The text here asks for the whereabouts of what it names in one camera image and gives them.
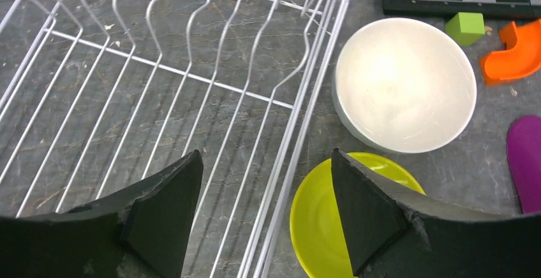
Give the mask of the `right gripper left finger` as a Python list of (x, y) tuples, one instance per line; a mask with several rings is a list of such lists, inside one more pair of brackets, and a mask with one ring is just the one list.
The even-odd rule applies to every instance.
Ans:
[(179, 277), (204, 164), (162, 171), (63, 213), (1, 218), (2, 277)]

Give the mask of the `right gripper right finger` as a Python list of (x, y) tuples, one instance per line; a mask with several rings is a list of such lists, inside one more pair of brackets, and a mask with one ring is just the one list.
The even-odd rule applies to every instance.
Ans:
[(508, 216), (418, 193), (340, 149), (332, 185), (357, 277), (539, 277), (540, 215)]

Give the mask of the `yellow-green bowl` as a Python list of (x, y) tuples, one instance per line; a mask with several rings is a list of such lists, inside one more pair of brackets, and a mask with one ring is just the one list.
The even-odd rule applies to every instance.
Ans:
[(369, 170), (407, 191), (423, 194), (402, 166), (367, 152), (320, 163), (299, 186), (290, 212), (290, 236), (310, 277), (360, 277), (366, 265), (408, 227), (399, 206), (366, 178)]

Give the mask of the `white bowl outside rack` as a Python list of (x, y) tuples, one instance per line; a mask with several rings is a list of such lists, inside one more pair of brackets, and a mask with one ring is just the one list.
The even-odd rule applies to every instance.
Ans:
[(345, 128), (366, 145), (419, 154), (456, 139), (477, 102), (462, 48), (431, 24), (383, 18), (353, 33), (337, 58), (332, 98)]

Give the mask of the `white wire dish rack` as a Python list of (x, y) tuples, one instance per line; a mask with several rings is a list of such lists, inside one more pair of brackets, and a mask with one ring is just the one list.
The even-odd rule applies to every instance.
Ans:
[(198, 150), (179, 277), (302, 275), (284, 214), (351, 0), (1, 0), (1, 218)]

